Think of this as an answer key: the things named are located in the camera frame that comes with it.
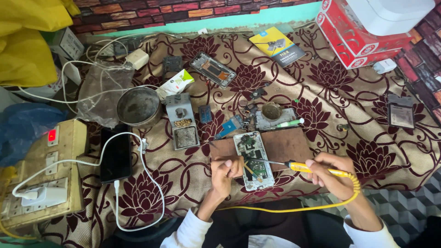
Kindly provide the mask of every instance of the brick pattern wallpaper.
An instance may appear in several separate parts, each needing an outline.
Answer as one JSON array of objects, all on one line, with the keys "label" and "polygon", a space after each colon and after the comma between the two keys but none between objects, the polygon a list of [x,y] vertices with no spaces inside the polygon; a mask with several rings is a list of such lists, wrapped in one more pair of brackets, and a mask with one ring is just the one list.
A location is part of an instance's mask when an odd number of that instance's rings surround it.
[{"label": "brick pattern wallpaper", "polygon": [[441,122],[441,0],[410,31],[414,39],[395,58],[421,101]]},{"label": "brick pattern wallpaper", "polygon": [[73,18],[76,34],[105,34],[167,23],[229,15],[257,14],[261,9],[319,0],[74,0],[81,16]]}]

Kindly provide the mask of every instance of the wooden board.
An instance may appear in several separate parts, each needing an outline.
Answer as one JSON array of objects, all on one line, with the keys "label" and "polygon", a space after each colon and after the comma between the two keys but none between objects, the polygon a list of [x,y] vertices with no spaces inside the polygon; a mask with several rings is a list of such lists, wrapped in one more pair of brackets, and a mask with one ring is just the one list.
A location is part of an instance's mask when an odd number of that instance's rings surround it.
[{"label": "wooden board", "polygon": [[[292,159],[303,163],[313,158],[301,128],[263,132],[261,136],[268,160],[286,162]],[[213,141],[213,145],[210,144],[212,159],[217,156],[237,155],[233,138]],[[288,169],[279,164],[270,166],[273,172]]]},{"label": "wooden board", "polygon": [[[86,125],[79,120],[67,120],[58,123],[58,125],[60,126],[58,145],[49,147],[47,145],[48,135],[43,135],[32,144],[24,160],[19,162],[20,169],[23,168],[22,179],[26,179],[46,167],[45,157],[48,153],[58,151],[58,160],[76,159],[77,156],[84,153],[87,140]],[[68,178],[67,202],[47,207],[43,210],[10,217],[2,221],[3,226],[6,229],[16,229],[28,224],[49,220],[81,210],[83,207],[82,189],[76,162],[64,162],[59,164],[57,173],[52,175],[47,176],[45,172],[42,172],[20,189],[65,177]],[[7,188],[7,193],[11,193],[17,183],[10,185]]]}]

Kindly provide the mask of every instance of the green screwdriver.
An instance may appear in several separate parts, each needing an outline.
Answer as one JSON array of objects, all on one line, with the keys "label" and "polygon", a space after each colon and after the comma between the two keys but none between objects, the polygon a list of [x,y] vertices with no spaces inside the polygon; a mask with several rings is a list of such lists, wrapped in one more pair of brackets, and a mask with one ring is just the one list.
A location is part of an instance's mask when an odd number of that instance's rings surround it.
[{"label": "green screwdriver", "polygon": [[283,123],[278,124],[277,126],[267,128],[266,130],[268,130],[268,129],[272,129],[272,128],[285,128],[285,127],[290,127],[290,126],[297,125],[297,124],[299,124],[299,123],[303,123],[303,122],[305,122],[305,119],[303,119],[303,118],[300,118],[300,119],[298,119],[298,120],[285,121],[285,122],[283,122]]}]

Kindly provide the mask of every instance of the hand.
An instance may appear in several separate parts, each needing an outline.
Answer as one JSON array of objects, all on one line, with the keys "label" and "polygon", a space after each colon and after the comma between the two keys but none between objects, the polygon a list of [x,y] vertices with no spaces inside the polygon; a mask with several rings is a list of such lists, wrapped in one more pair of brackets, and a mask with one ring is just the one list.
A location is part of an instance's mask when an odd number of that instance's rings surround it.
[{"label": "hand", "polygon": [[328,171],[329,168],[337,168],[356,176],[354,163],[349,157],[321,152],[314,160],[306,160],[305,164],[313,172],[308,173],[308,179],[312,179],[314,185],[326,186],[329,192],[342,201],[349,199],[354,194],[354,185],[351,179],[334,176]]},{"label": "hand", "polygon": [[[313,172],[308,173],[308,178],[312,179],[313,184],[319,184],[321,187],[326,186],[329,192],[339,200],[347,200],[354,194],[352,180],[347,177],[334,176],[328,171],[328,168],[335,167],[356,176],[354,163],[349,157],[321,152],[314,160],[306,160],[305,164]],[[351,216],[352,224],[356,228],[370,232],[376,232],[383,228],[374,210],[362,193],[346,204],[345,207]]]},{"label": "hand", "polygon": [[242,156],[216,157],[211,161],[212,188],[222,199],[231,192],[232,178],[243,175],[243,165]]},{"label": "hand", "polygon": [[243,175],[243,157],[216,157],[211,161],[212,187],[205,195],[196,216],[202,221],[209,221],[217,206],[223,202],[231,192],[231,180]]}]

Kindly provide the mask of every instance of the gray geometric floor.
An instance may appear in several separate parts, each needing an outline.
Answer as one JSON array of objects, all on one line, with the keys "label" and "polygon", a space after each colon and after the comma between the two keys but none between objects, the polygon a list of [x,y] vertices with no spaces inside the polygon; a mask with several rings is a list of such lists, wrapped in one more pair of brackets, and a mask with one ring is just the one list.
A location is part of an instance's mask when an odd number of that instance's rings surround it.
[{"label": "gray geometric floor", "polygon": [[[363,189],[363,193],[372,202],[375,213],[385,221],[395,242],[403,247],[424,230],[428,216],[441,217],[440,182],[441,169],[418,192]],[[299,199],[308,207],[338,202],[330,193],[302,196]],[[344,206],[325,208],[323,211],[343,218],[348,214]]]}]

